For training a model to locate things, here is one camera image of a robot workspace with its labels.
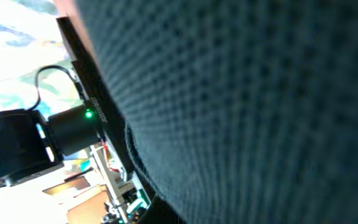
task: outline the green led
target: green led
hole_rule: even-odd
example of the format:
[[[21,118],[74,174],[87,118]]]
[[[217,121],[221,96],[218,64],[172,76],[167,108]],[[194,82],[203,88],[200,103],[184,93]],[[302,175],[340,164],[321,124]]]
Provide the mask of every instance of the green led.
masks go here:
[[[92,118],[92,117],[93,117],[93,113],[92,113],[91,111],[87,111],[87,112],[85,113],[85,117],[86,117],[86,118]]]

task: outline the ribbed fabric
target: ribbed fabric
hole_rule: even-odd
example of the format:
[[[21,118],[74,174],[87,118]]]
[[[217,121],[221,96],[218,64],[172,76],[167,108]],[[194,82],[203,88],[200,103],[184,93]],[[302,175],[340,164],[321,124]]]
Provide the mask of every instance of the ribbed fabric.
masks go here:
[[[188,223],[358,223],[358,1],[79,1]]]

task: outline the knit sweater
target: knit sweater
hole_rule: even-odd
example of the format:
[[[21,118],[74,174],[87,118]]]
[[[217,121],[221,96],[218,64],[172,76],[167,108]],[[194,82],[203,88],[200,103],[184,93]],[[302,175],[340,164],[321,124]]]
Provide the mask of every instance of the knit sweater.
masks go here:
[[[134,162],[188,223],[358,223],[358,1],[78,1]]]

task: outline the wire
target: wire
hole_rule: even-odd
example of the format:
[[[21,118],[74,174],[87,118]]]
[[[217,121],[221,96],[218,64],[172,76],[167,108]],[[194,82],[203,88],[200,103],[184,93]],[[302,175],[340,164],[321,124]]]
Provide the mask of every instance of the wire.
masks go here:
[[[28,111],[32,111],[32,110],[36,109],[36,107],[41,102],[41,95],[40,95],[40,90],[39,90],[39,76],[40,76],[41,72],[48,70],[48,69],[57,69],[57,70],[60,70],[64,73],[66,73],[68,75],[68,77],[70,78],[70,80],[73,82],[75,88],[77,89],[80,99],[85,100],[81,85],[73,77],[71,77],[70,72],[66,68],[59,66],[59,65],[47,65],[47,66],[40,68],[40,70],[38,70],[38,72],[35,74],[35,87],[37,89],[37,101],[35,102],[35,104],[32,107],[27,109]]]
[[[108,159],[108,156],[107,156],[107,151],[108,151],[107,144],[106,144],[103,140],[101,140],[101,142],[102,142],[103,149],[104,149],[104,158],[106,159],[106,165],[107,165],[107,167],[108,167],[109,170],[111,170],[111,171],[119,172],[119,170],[117,170],[117,169],[115,169],[115,168],[112,168],[112,167],[110,166],[110,162],[109,162],[109,159]]]

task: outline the red wire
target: red wire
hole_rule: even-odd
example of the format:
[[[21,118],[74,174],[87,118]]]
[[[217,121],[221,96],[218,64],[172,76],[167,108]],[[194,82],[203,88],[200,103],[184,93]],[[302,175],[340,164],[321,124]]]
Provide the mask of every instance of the red wire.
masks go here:
[[[119,170],[114,169],[114,168],[112,168],[112,167],[110,166],[110,162],[109,162],[109,159],[108,159],[108,157],[107,157],[107,151],[108,151],[107,144],[106,144],[103,140],[101,140],[101,142],[102,142],[102,145],[103,145],[104,158],[106,158],[106,165],[107,165],[107,167],[108,167],[109,170],[111,170],[111,171],[119,172]]]

